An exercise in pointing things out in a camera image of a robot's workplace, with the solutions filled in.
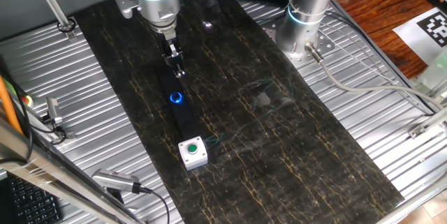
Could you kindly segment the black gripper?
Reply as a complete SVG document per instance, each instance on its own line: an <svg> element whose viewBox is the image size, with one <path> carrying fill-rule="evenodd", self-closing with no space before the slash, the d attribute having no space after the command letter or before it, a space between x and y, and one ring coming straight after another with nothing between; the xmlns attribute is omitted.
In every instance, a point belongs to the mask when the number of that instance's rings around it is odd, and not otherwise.
<svg viewBox="0 0 447 224"><path fill-rule="evenodd" d="M177 43L177 34L175 30L167 30L161 33L156 32L157 45L162 53L166 63L174 68L176 77L185 75L182 51Z"/></svg>

